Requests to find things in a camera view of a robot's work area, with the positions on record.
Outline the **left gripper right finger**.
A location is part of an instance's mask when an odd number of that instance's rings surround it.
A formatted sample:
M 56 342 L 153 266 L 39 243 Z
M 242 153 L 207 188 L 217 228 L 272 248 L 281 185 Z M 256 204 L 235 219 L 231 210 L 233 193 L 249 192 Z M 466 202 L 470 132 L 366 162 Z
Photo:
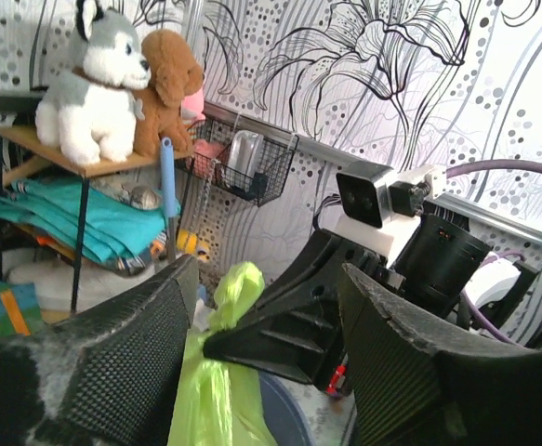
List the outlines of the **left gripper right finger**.
M 464 331 L 351 264 L 338 298 L 362 445 L 542 445 L 542 350 Z

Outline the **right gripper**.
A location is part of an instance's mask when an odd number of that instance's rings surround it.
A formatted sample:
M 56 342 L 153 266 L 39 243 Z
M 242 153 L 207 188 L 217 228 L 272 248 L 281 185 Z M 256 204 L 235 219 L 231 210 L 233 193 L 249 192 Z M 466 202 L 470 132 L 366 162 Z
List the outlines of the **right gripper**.
M 386 258 L 329 230 L 316 230 L 287 269 L 268 285 L 256 306 L 313 276 L 339 247 L 350 263 L 398 296 L 405 277 L 386 267 Z M 327 386 L 344 357 L 343 338 L 334 300 L 272 302 L 249 312 L 237 325 L 211 335 L 204 346 L 208 359 L 242 364 L 253 369 L 314 386 Z

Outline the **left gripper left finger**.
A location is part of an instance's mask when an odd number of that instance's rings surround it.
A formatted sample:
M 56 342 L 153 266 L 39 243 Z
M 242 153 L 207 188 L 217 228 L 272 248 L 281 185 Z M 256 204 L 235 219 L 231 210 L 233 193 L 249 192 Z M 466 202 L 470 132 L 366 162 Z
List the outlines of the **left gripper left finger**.
M 164 445 L 199 269 L 145 282 L 29 336 L 0 338 L 0 445 Z

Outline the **green trash bag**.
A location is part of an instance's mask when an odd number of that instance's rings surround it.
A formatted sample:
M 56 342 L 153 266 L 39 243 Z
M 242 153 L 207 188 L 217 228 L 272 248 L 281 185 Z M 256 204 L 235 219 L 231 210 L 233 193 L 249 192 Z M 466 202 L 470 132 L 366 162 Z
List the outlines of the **green trash bag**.
M 264 421 L 258 372 L 240 364 L 208 359 L 205 341 L 229 330 L 264 289 L 262 272 L 252 262 L 232 266 L 221 279 L 208 317 L 208 329 L 188 331 L 169 445 L 274 445 Z

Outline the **blue trash bin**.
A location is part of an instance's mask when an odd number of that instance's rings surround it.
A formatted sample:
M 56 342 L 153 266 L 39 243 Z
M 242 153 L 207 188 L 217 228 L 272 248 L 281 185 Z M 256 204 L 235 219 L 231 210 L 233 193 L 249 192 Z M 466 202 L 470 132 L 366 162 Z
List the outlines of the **blue trash bin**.
M 264 420 L 278 446 L 313 446 L 307 417 L 295 397 L 271 374 L 258 373 Z

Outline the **blue floor squeegee mop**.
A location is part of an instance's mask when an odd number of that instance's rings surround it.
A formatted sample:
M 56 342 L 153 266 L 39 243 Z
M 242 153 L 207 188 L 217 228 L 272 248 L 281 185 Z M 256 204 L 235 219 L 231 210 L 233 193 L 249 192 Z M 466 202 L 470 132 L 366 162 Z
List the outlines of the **blue floor squeegee mop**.
M 170 138 L 161 139 L 160 165 L 162 171 L 163 206 L 166 219 L 166 255 L 169 263 L 177 258 L 176 216 L 178 214 L 175 180 L 174 148 Z

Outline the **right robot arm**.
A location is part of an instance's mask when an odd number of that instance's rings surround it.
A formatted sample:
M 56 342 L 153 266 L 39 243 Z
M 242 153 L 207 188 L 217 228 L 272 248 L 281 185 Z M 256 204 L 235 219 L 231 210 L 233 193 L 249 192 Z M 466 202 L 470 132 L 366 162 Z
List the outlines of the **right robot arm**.
M 352 264 L 396 295 L 444 318 L 489 250 L 488 244 L 437 215 L 421 218 L 392 266 L 358 243 L 316 230 L 236 325 L 205 342 L 204 355 L 311 384 L 327 394 L 348 395 L 353 373 L 337 302 L 342 264 Z

